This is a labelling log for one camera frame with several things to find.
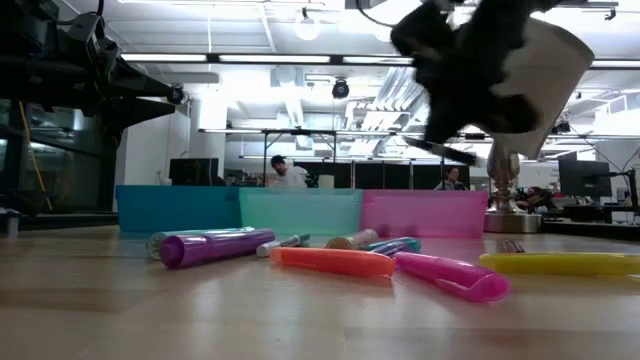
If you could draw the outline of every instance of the white shirt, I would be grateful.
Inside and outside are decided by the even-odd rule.
[[[299,166],[290,166],[283,176],[278,175],[271,187],[278,188],[306,188],[307,170]]]

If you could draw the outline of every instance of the person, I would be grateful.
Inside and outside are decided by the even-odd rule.
[[[271,187],[306,188],[307,170],[299,166],[287,166],[284,158],[276,155],[271,158],[271,167],[278,176]]]
[[[463,183],[458,181],[460,170],[458,168],[448,168],[444,171],[445,178],[434,190],[468,190]]]

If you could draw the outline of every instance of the highlighter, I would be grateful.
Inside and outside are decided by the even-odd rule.
[[[183,230],[183,231],[165,231],[151,234],[147,240],[147,253],[154,260],[160,260],[160,248],[164,239],[172,235],[204,235],[204,234],[222,234],[226,232],[245,232],[255,230],[250,226],[239,229],[211,229],[211,230]]]
[[[640,274],[640,256],[616,253],[484,254],[479,265],[504,274],[625,276]]]
[[[308,270],[349,276],[391,276],[394,260],[358,250],[275,248],[269,255],[274,263]]]
[[[404,241],[385,241],[385,244],[376,246],[369,252],[393,257],[399,251],[410,251],[409,245]]]
[[[269,229],[204,235],[174,235],[162,242],[160,257],[168,269],[255,254],[256,248],[275,240]]]
[[[497,301],[511,290],[504,276],[464,261],[408,252],[397,253],[395,259],[401,271],[468,301]]]
[[[375,244],[367,245],[366,249],[368,251],[371,251],[371,250],[377,248],[378,246],[383,246],[383,245],[386,245],[386,244],[388,244],[390,242],[394,242],[394,241],[403,241],[403,242],[407,243],[407,245],[409,245],[409,249],[410,249],[410,250],[407,250],[407,251],[419,253],[420,249],[422,248],[422,244],[420,243],[420,240],[418,240],[416,238],[403,237],[403,238],[391,239],[391,240],[381,241],[381,242],[377,242]]]

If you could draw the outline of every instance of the window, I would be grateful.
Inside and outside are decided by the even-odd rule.
[[[32,151],[35,152],[45,190],[50,194],[53,212],[97,209],[101,174],[99,158],[34,142],[24,162],[22,190],[41,190]]]
[[[54,107],[53,112],[46,112],[40,105],[31,105],[29,125],[32,134],[87,151],[100,151],[99,125],[96,120],[85,117],[81,110]]]
[[[11,109],[11,101],[0,99],[0,124],[9,124],[9,110]]]
[[[4,172],[4,157],[6,154],[7,154],[7,140],[0,139],[0,174]]]

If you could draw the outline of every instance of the teal bin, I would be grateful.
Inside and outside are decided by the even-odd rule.
[[[243,226],[277,234],[358,232],[362,190],[240,188]]]
[[[116,186],[123,233],[239,228],[239,188],[217,186]]]

